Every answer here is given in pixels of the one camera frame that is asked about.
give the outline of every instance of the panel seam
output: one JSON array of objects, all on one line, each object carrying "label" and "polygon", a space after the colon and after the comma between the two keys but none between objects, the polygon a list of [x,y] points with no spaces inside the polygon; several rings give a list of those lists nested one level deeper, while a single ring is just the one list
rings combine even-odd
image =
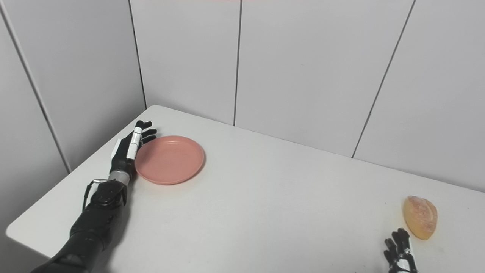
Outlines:
[{"label": "panel seam", "polygon": [[140,65],[140,54],[138,53],[138,42],[136,40],[135,22],[133,21],[133,11],[131,10],[131,0],[128,0],[128,6],[129,6],[129,16],[131,18],[131,27],[133,29],[133,38],[135,40],[136,60],[138,62],[140,81],[142,83],[143,102],[145,103],[145,110],[147,110],[148,107],[146,106],[145,85],[143,84],[142,66]]},{"label": "panel seam", "polygon": [[388,66],[386,67],[386,71],[384,72],[384,76],[382,77],[381,84],[379,85],[379,88],[377,90],[377,93],[376,93],[376,95],[374,97],[374,101],[372,102],[372,106],[371,106],[371,109],[369,111],[369,114],[367,115],[367,119],[366,119],[366,121],[364,123],[364,127],[362,128],[362,131],[360,132],[360,136],[359,136],[359,139],[357,141],[356,147],[354,149],[354,152],[352,153],[352,158],[354,158],[354,156],[356,155],[357,148],[359,147],[359,144],[360,144],[360,140],[362,139],[362,136],[364,135],[364,131],[365,131],[366,127],[367,127],[367,123],[369,123],[369,119],[370,119],[371,114],[372,114],[372,111],[374,109],[375,102],[377,101],[377,97],[381,93],[382,85],[384,84],[384,80],[386,79],[386,76],[388,74],[389,67],[391,66],[392,60],[394,59],[394,55],[396,54],[397,48],[399,46],[399,43],[401,42],[401,38],[403,37],[404,30],[406,29],[406,26],[407,26],[407,23],[409,21],[409,18],[411,17],[411,12],[413,11],[414,4],[415,3],[416,3],[416,0],[413,0],[413,3],[411,4],[411,8],[409,9],[409,13],[407,14],[407,17],[406,17],[406,21],[404,22],[403,29],[401,30],[401,33],[399,34],[399,38],[397,39],[396,46],[394,47],[394,51],[392,52],[391,58],[389,59]]},{"label": "panel seam", "polygon": [[71,166],[69,165],[69,162],[67,161],[62,149],[61,149],[61,145],[59,144],[59,140],[57,138],[57,135],[55,133],[55,130],[54,130],[54,127],[52,125],[52,122],[50,121],[50,118],[47,114],[47,110],[46,108],[44,107],[44,103],[42,102],[42,98],[39,94],[39,91],[37,89],[37,87],[35,86],[35,83],[33,81],[33,77],[32,77],[32,74],[31,74],[31,71],[27,65],[27,62],[25,61],[25,57],[24,57],[24,54],[22,53],[21,49],[20,49],[20,46],[19,46],[19,42],[18,42],[18,39],[17,37],[15,36],[15,33],[13,31],[13,28],[12,28],[12,25],[11,25],[11,22],[8,20],[7,18],[7,13],[6,13],[6,8],[5,8],[5,5],[3,3],[3,1],[0,1],[0,15],[2,16],[3,18],[3,22],[5,24],[5,27],[7,28],[7,32],[12,40],[12,43],[14,45],[14,48],[17,52],[17,55],[20,59],[20,62],[22,64],[22,67],[24,69],[24,72],[27,76],[27,79],[29,80],[29,84],[32,88],[32,91],[34,93],[34,96],[37,100],[37,103],[39,104],[39,107],[40,107],[40,110],[42,112],[42,115],[44,116],[44,119],[46,120],[46,123],[47,123],[47,126],[50,130],[50,133],[52,135],[52,138],[54,140],[54,143],[56,145],[56,148],[59,152],[59,155],[61,156],[61,160],[64,164],[64,167],[67,171],[68,174],[70,174],[72,172],[72,169],[71,169]]},{"label": "panel seam", "polygon": [[239,33],[238,33],[238,52],[236,61],[236,90],[234,92],[234,116],[232,121],[232,126],[236,126],[236,108],[238,102],[238,82],[239,82],[239,53],[241,49],[241,22],[243,18],[243,0],[240,0],[239,6]]}]

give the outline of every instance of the robotic arm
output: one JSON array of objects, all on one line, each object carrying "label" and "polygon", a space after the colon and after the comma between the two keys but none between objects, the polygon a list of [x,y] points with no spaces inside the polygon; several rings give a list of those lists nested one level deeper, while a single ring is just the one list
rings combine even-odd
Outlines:
[{"label": "robotic arm", "polygon": [[[108,179],[94,180],[84,196],[83,210],[70,231],[64,247],[32,273],[89,273],[98,255],[110,245],[120,226],[127,203],[128,183],[135,174],[134,159],[139,147],[156,138],[152,122],[139,120],[135,129],[117,144]],[[91,202],[85,206],[92,183],[99,183]]]}]

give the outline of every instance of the robot finger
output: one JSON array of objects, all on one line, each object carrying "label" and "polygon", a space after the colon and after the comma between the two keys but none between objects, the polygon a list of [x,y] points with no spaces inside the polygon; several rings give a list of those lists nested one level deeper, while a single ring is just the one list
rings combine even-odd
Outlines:
[{"label": "robot finger", "polygon": [[157,129],[149,129],[146,130],[142,133],[142,138],[145,138],[147,136],[155,135],[157,133]]},{"label": "robot finger", "polygon": [[393,231],[392,238],[396,242],[398,255],[404,253],[403,240],[400,234],[397,231]]},{"label": "robot finger", "polygon": [[403,242],[403,249],[411,250],[411,243],[409,242],[409,238],[410,238],[409,233],[403,228],[398,229],[397,232],[399,233],[399,237]]},{"label": "robot finger", "polygon": [[396,244],[392,239],[386,239],[384,241],[386,246],[389,248],[389,255],[393,261],[398,259]]},{"label": "robot finger", "polygon": [[157,136],[153,136],[153,135],[147,136],[147,137],[145,137],[141,140],[141,143],[142,143],[142,145],[144,145],[144,144],[147,144],[149,141],[152,141],[156,138],[157,138]]},{"label": "robot finger", "polygon": [[151,121],[147,121],[147,122],[143,122],[142,120],[139,120],[136,122],[136,127],[140,127],[141,129],[146,129],[148,127],[151,127],[152,126],[152,122]]}]

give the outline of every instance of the pink plate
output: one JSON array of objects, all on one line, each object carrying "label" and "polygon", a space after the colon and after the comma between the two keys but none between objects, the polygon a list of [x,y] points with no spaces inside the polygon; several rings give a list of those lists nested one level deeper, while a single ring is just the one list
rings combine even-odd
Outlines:
[{"label": "pink plate", "polygon": [[160,185],[184,182],[204,163],[204,150],[184,136],[163,136],[143,145],[135,158],[138,174]]}]

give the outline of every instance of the robotic hand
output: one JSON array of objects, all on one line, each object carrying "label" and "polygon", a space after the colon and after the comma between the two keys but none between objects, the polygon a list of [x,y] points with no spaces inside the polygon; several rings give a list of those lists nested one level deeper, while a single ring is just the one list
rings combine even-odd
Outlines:
[{"label": "robotic hand", "polygon": [[[128,183],[135,175],[134,159],[139,147],[156,138],[152,122],[139,120],[135,129],[124,139],[118,140],[111,161],[108,179],[93,180],[87,187],[82,213],[70,231],[64,247],[45,264],[32,273],[89,273],[102,251],[110,245],[120,226],[123,208],[128,197]],[[99,183],[91,202],[86,199],[93,183]]]},{"label": "robotic hand", "polygon": [[392,239],[384,241],[389,248],[384,251],[384,256],[389,262],[389,273],[418,273],[411,251],[409,233],[400,228],[392,232],[392,238],[394,241]]}]

